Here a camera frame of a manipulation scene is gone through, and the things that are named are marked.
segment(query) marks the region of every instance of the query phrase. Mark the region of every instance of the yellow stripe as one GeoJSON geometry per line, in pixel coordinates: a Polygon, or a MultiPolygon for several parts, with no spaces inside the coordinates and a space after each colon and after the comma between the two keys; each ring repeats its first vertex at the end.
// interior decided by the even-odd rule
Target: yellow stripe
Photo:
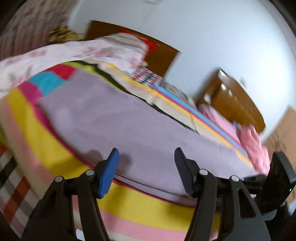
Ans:
{"type": "MultiPolygon", "coordinates": [[[[36,119],[31,105],[18,88],[7,95],[7,100],[29,146],[54,176],[73,178],[88,169],[36,119]]],[[[186,231],[193,214],[192,208],[164,202],[114,183],[109,193],[98,203],[102,210],[115,216],[169,230],[186,231]]],[[[218,215],[215,227],[218,227],[219,219],[218,215]]]]}

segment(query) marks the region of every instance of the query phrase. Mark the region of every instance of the folded cloth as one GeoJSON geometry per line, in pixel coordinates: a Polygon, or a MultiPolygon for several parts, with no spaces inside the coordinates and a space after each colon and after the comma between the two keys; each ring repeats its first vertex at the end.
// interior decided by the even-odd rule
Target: folded cloth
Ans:
{"type": "Polygon", "coordinates": [[[268,150],[261,144],[259,134],[253,125],[245,125],[239,129],[239,139],[242,147],[247,151],[249,159],[255,169],[262,174],[268,175],[270,159],[268,150]]]}
{"type": "Polygon", "coordinates": [[[0,61],[0,97],[30,77],[59,63],[94,59],[113,63],[128,74],[136,71],[147,46],[129,34],[113,34],[91,41],[48,45],[0,61]]]}
{"type": "Polygon", "coordinates": [[[40,98],[39,105],[57,135],[84,161],[95,165],[116,147],[120,180],[132,180],[140,190],[150,187],[161,198],[165,197],[161,192],[187,195],[174,162],[177,147],[215,176],[257,173],[234,149],[200,136],[83,70],[40,98]]]}

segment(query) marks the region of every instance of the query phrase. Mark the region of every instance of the plaid fabric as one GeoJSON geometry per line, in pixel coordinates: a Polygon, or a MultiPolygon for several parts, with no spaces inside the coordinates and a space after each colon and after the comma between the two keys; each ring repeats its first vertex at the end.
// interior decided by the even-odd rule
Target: plaid fabric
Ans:
{"type": "Polygon", "coordinates": [[[0,211],[12,230],[21,237],[39,198],[31,190],[17,163],[0,144],[0,211]]]}
{"type": "Polygon", "coordinates": [[[160,87],[164,87],[166,83],[164,78],[153,73],[145,67],[142,67],[138,69],[135,73],[133,73],[131,79],[146,86],[158,85],[160,87]]]}

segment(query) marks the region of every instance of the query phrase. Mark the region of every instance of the metal screw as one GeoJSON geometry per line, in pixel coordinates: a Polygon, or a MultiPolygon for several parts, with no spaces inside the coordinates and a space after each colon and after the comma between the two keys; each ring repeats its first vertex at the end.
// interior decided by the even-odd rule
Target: metal screw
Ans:
{"type": "Polygon", "coordinates": [[[206,176],[208,174],[208,171],[206,169],[200,169],[200,174],[206,176]]]}
{"type": "Polygon", "coordinates": [[[85,174],[87,176],[92,176],[94,174],[94,170],[87,170],[85,174]]]}
{"type": "Polygon", "coordinates": [[[58,176],[54,179],[57,183],[61,182],[63,180],[63,177],[58,176]]]}
{"type": "Polygon", "coordinates": [[[238,176],[231,176],[231,179],[234,181],[234,182],[238,182],[239,181],[239,177],[238,176]]]}

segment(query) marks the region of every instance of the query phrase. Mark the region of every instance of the pink clothing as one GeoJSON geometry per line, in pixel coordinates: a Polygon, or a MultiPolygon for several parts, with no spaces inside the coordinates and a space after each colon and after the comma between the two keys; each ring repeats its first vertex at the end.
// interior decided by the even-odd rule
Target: pink clothing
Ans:
{"type": "Polygon", "coordinates": [[[268,150],[261,144],[259,134],[253,125],[242,126],[239,131],[242,147],[247,151],[256,171],[267,175],[270,168],[268,150]]]}
{"type": "Polygon", "coordinates": [[[246,150],[257,172],[265,175],[268,174],[270,168],[268,151],[261,144],[259,134],[253,125],[238,125],[236,127],[212,106],[200,105],[198,110],[246,150]]]}

